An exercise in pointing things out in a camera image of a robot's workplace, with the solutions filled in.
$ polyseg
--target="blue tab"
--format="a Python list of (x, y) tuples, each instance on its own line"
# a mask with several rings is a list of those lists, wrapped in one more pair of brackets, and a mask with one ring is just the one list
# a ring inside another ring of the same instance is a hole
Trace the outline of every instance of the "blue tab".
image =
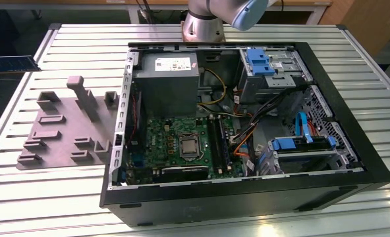
[(329, 139), (329, 143), (330, 143), (331, 148), (334, 148), (337, 145), (335, 138), (330, 136), (327, 139)]
[(258, 165), (262, 164), (265, 159), (266, 159), (266, 153), (262, 154), (262, 157), (259, 158), (259, 161), (258, 161)]
[(127, 172), (122, 171), (122, 180), (127, 180)]
[(270, 66), (270, 58), (262, 49), (250, 48), (246, 50), (246, 60), (253, 67), (253, 75), (273, 76), (275, 70)]
[(135, 167), (144, 166), (144, 156), (142, 154), (132, 154), (131, 156)]
[(273, 145), (273, 148), (275, 151), (278, 151), (281, 149), (281, 145), (279, 145), (278, 141), (273, 141), (271, 145)]
[(282, 149), (295, 149), (295, 144), (293, 138), (277, 139)]

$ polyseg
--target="black cable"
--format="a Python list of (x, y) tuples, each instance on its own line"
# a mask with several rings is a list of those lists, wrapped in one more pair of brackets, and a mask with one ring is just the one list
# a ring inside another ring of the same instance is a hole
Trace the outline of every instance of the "black cable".
[(139, 1), (139, 0), (136, 0), (136, 4), (138, 4), (138, 6), (140, 7), (140, 10), (143, 10), (143, 6), (142, 6), (142, 4), (140, 4), (140, 1)]
[(174, 13), (175, 13), (175, 10), (172, 10), (170, 16), (168, 16), (164, 20), (159, 19), (159, 18), (155, 17), (155, 16), (154, 16), (154, 18), (155, 18), (160, 23), (164, 23), (164, 22), (167, 22), (167, 21), (171, 19), (171, 17), (174, 16)]
[(144, 5), (146, 5), (146, 10), (147, 10), (147, 13), (148, 13), (148, 18), (150, 18), (151, 24), (154, 24), (154, 15), (152, 15), (152, 11), (151, 11), (151, 8), (150, 8), (150, 4), (148, 4), (147, 0), (143, 0), (143, 2), (144, 2)]
[(251, 136), (246, 141), (247, 146), (247, 154), (250, 161), (255, 164), (254, 170), (247, 173), (249, 176), (257, 175), (257, 156), (255, 156), (255, 148), (254, 148), (254, 136)]
[(307, 89), (307, 87), (309, 87), (309, 84), (302, 84), (294, 88), (285, 89), (277, 96), (274, 96), (257, 110), (249, 122), (249, 127), (245, 130), (242, 130), (239, 134), (235, 135), (234, 140), (237, 140), (245, 134), (251, 132), (251, 129), (255, 128), (262, 116), (266, 115), (270, 111), (273, 111), (278, 107), (278, 105), (281, 104), (281, 102), (283, 101), (287, 95), (290, 95), (291, 93), (297, 91), (302, 91)]

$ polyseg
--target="blue cable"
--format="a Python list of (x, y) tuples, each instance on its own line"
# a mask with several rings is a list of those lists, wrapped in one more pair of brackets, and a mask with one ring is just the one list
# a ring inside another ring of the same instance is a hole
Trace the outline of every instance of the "blue cable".
[(314, 140), (313, 140), (311, 134), (309, 132), (307, 117), (306, 117), (306, 113), (305, 112), (298, 112), (298, 114), (295, 116), (295, 135), (297, 136), (302, 135), (299, 121), (302, 122), (302, 130), (303, 130), (303, 134), (305, 134), (305, 137), (306, 137), (306, 142), (311, 143), (311, 142), (314, 142)]

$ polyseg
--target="motherboard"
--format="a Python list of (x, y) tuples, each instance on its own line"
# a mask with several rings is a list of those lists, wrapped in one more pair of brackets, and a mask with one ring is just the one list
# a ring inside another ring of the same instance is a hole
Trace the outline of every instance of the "motherboard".
[(159, 177), (168, 181), (242, 177), (241, 158), (229, 146), (234, 134), (227, 116), (148, 119), (146, 150), (132, 154), (135, 182), (156, 183)]

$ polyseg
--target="aluminum extrusion table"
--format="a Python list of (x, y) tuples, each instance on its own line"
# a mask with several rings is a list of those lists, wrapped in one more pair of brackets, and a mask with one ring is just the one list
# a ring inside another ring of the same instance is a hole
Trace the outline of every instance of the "aluminum extrusion table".
[[(226, 27), (227, 41), (306, 41), (390, 169), (390, 79), (347, 30), (335, 26)], [(390, 236), (390, 184), (325, 210), (131, 229), (99, 208), (103, 166), (20, 171), (16, 158), (42, 91), (74, 96), (67, 77), (82, 75), (95, 96), (120, 90), (132, 41), (180, 41), (179, 25), (63, 25), (36, 53), (0, 119), (0, 234), (34, 236)]]

